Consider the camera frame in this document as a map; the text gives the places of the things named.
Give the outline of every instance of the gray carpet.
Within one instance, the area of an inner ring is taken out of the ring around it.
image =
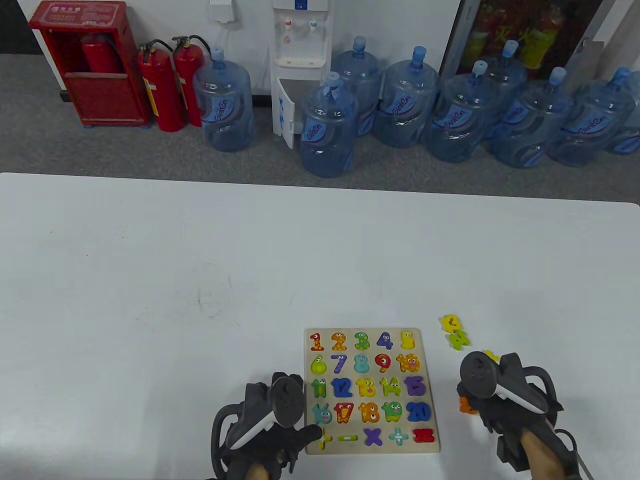
[[[59,90],[44,57],[0,55],[0,172],[640,203],[637,157],[602,154],[581,170],[545,159],[539,168],[520,171],[484,152],[450,165],[423,147],[394,150],[367,137],[358,140],[353,171],[324,180],[307,173],[297,151],[273,135],[269,109],[256,109],[258,138],[248,150],[222,154],[205,145],[194,127],[174,134],[155,126],[83,129]]]

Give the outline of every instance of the fire extinguisher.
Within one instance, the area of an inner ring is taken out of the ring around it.
[[[204,65],[205,58],[202,49],[191,43],[191,40],[194,38],[202,42],[202,45],[204,45],[209,53],[209,57],[211,57],[211,49],[201,36],[175,36],[172,38],[172,40],[177,42],[175,50],[173,51],[173,63],[175,64],[175,71],[178,73],[178,80],[180,81],[184,102],[187,106],[189,121],[191,125],[201,127],[201,112],[198,107],[196,92],[193,88],[193,76],[195,72]]]
[[[184,103],[178,91],[171,56],[156,49],[155,44],[164,45],[173,52],[169,45],[156,38],[140,47],[138,65],[160,130],[177,132],[186,125]]]
[[[106,35],[85,35],[80,39],[89,68],[95,74],[121,74],[122,62]]]

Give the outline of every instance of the number puzzle piece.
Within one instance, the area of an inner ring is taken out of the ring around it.
[[[402,433],[402,430],[396,428],[396,430],[389,434],[389,440],[393,440],[398,447],[402,447],[402,442],[409,440],[409,436],[406,433]]]
[[[404,384],[410,397],[420,397],[427,392],[427,386],[423,381],[424,378],[420,376],[407,377],[404,379]]]
[[[333,340],[335,342],[335,345],[333,347],[331,347],[331,350],[334,350],[334,351],[345,351],[345,350],[347,350],[347,347],[343,345],[343,343],[345,343],[347,341],[347,337],[346,337],[346,335],[344,335],[344,333],[335,332],[331,336],[331,340]]]
[[[318,355],[311,362],[311,373],[314,375],[322,375],[326,372],[326,363],[322,361],[322,355]]]
[[[378,405],[373,402],[361,403],[358,407],[362,414],[362,423],[378,423],[380,421],[380,414],[378,413]]]
[[[339,403],[333,407],[335,410],[336,419],[338,423],[349,423],[351,413],[353,412],[353,403]]]
[[[329,404],[325,403],[324,407],[320,408],[320,405],[317,403],[311,409],[311,412],[314,414],[314,423],[315,424],[327,424],[331,422],[333,419],[333,415],[329,412]]]
[[[367,355],[360,353],[359,355],[353,357],[353,361],[353,369],[356,371],[356,373],[369,373],[369,369],[371,367],[369,367],[369,359],[367,358]]]
[[[324,432],[324,428],[322,429],[322,436],[320,437],[320,439],[318,440],[318,442],[320,443],[320,450],[324,450],[326,447],[326,444],[333,441],[333,437],[331,435],[327,435]]]
[[[413,350],[415,348],[413,332],[403,332],[401,338],[402,343],[400,344],[400,348],[403,348],[405,350]]]
[[[311,347],[311,351],[324,351],[324,347],[320,345],[320,334],[315,332],[309,337],[314,341],[314,345]]]
[[[346,355],[332,355],[331,359],[332,360],[338,360],[338,364],[333,369],[333,373],[338,375],[338,373],[341,372],[342,367],[344,367],[345,362],[347,361],[347,356]]]
[[[315,379],[311,382],[311,386],[314,388],[314,397],[326,398],[326,380],[324,378]]]
[[[374,428],[373,430],[369,428],[364,429],[365,435],[367,438],[364,441],[364,444],[370,447],[373,444],[376,444],[378,447],[382,446],[382,440],[380,440],[380,434],[382,433],[382,429]]]
[[[351,380],[348,378],[334,378],[331,380],[333,385],[333,396],[336,398],[352,398],[353,394],[351,390]]]
[[[382,406],[382,411],[385,412],[385,420],[387,422],[399,422],[402,417],[402,405],[400,402],[385,402]]]
[[[358,343],[355,344],[355,347],[358,350],[368,350],[369,347],[371,347],[371,344],[369,343],[369,336],[366,333],[358,332],[354,337],[358,341]]]
[[[495,363],[500,363],[500,357],[495,355],[491,350],[482,350],[482,353],[491,358]]]
[[[410,353],[406,357],[402,354],[396,357],[398,363],[400,363],[400,371],[402,373],[409,371],[416,373],[420,370],[420,360],[413,353]]]
[[[462,413],[467,413],[469,415],[477,415],[478,411],[473,410],[469,405],[469,400],[467,397],[460,397],[460,411]]]
[[[386,372],[391,366],[391,358],[386,353],[377,354],[373,361],[380,367],[380,373]]]
[[[376,345],[384,347],[387,350],[391,350],[394,347],[394,343],[391,341],[391,335],[389,335],[388,332],[382,332],[382,335],[380,335]]]
[[[375,397],[376,396],[376,384],[372,378],[360,378],[356,385],[360,390],[361,397]]]
[[[417,444],[432,444],[436,441],[433,430],[430,428],[416,428],[413,434],[415,435],[413,441]]]
[[[386,378],[380,380],[380,385],[382,385],[382,393],[384,396],[388,396],[389,394],[396,394],[396,397],[399,397],[402,394],[402,390],[400,389],[400,382],[397,377],[393,377],[391,379],[391,383],[388,382]]]
[[[409,402],[406,404],[406,411],[409,412],[407,420],[410,422],[428,422],[431,418],[431,407],[425,402]]]
[[[442,323],[442,330],[447,333],[456,333],[458,330],[462,330],[462,322],[456,315],[445,315],[440,319]]]
[[[449,340],[449,345],[455,350],[462,350],[463,346],[470,346],[471,341],[467,337],[467,333],[464,330],[458,330],[456,333],[446,335]]]

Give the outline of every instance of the large blue water jug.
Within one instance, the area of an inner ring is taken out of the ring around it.
[[[606,147],[606,151],[616,155],[630,155],[640,148],[640,72],[629,75],[627,88],[636,108]]]
[[[527,81],[527,69],[513,57],[516,50],[518,50],[518,42],[507,40],[502,49],[502,55],[484,59],[487,63],[486,76],[498,86],[498,99],[491,119],[493,127],[500,125],[504,114],[516,97],[518,87]],[[495,128],[491,128],[486,137],[493,138],[495,132]]]
[[[302,100],[302,165],[318,177],[338,177],[353,162],[358,101],[331,72],[326,83]]]
[[[433,121],[425,132],[429,151],[445,162],[471,158],[492,127],[498,88],[486,78],[486,62],[478,60],[470,74],[446,80]]]
[[[193,86],[202,113],[205,141],[221,152],[237,152],[255,138],[251,79],[244,67],[211,51],[212,63],[200,67]]]
[[[636,103],[624,88],[630,75],[619,68],[609,81],[593,81],[575,96],[575,107],[561,132],[549,141],[547,155],[567,166],[592,162],[627,121]]]
[[[344,87],[358,99],[358,136],[371,132],[380,98],[382,70],[378,59],[365,52],[367,39],[357,36],[353,50],[338,55],[333,71],[340,74]]]
[[[556,67],[549,80],[528,82],[518,93],[497,128],[492,150],[502,163],[515,168],[536,166],[550,138],[573,108],[571,95],[560,88],[566,70]]]
[[[427,49],[416,47],[413,58],[387,70],[382,105],[373,134],[390,147],[418,144],[438,93],[438,72],[424,63]]]

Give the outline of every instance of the refrigerator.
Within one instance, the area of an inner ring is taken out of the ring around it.
[[[440,70],[443,78],[471,71],[476,60],[499,55],[507,40],[529,79],[554,67],[571,75],[615,0],[462,0]]]

